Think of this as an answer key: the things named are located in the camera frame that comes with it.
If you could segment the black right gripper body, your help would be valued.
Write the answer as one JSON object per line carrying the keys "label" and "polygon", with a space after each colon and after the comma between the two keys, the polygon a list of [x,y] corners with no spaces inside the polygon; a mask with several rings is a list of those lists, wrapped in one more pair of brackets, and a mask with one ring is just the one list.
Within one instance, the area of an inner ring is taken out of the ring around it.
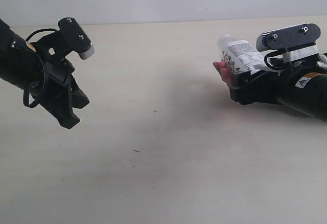
{"label": "black right gripper body", "polygon": [[263,71],[259,103],[307,104],[310,96],[317,96],[319,87],[319,55],[294,63],[289,62],[277,72]]}

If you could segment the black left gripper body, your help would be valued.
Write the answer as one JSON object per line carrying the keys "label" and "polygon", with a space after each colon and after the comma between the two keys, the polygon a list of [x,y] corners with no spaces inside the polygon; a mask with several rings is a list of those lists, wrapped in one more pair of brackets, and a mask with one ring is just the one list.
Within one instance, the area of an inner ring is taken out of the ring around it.
{"label": "black left gripper body", "polygon": [[31,43],[35,51],[30,51],[36,57],[40,67],[40,77],[34,78],[24,88],[25,106],[47,106],[47,88],[49,80],[53,79],[64,84],[71,78],[74,67],[66,59],[72,52],[61,33],[51,33]]}

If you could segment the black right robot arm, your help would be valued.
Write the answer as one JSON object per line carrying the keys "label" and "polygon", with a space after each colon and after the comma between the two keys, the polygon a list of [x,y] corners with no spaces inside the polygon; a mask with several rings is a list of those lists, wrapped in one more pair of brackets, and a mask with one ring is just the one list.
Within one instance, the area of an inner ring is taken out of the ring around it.
{"label": "black right robot arm", "polygon": [[307,57],[293,69],[235,74],[229,93],[242,105],[284,105],[326,121],[326,53]]}

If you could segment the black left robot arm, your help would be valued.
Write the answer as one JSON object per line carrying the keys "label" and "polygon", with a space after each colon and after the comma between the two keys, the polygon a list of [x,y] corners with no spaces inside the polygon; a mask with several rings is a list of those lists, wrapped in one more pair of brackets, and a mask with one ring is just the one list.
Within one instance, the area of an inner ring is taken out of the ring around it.
{"label": "black left robot arm", "polygon": [[66,129],[80,122],[73,110],[89,104],[73,77],[75,68],[67,59],[71,52],[82,60],[95,52],[73,17],[59,20],[57,29],[39,29],[27,38],[1,21],[1,79],[23,91],[25,107],[42,106]]}

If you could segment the open person hand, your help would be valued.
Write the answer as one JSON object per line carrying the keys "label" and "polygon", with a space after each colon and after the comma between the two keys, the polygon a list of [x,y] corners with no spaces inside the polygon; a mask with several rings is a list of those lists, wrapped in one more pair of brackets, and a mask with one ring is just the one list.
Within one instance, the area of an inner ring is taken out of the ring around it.
{"label": "open person hand", "polygon": [[213,62],[213,66],[216,69],[216,71],[219,73],[222,81],[225,82],[228,87],[230,87],[232,75],[229,69],[227,68],[226,63],[224,61],[219,61],[219,62],[215,61]]}

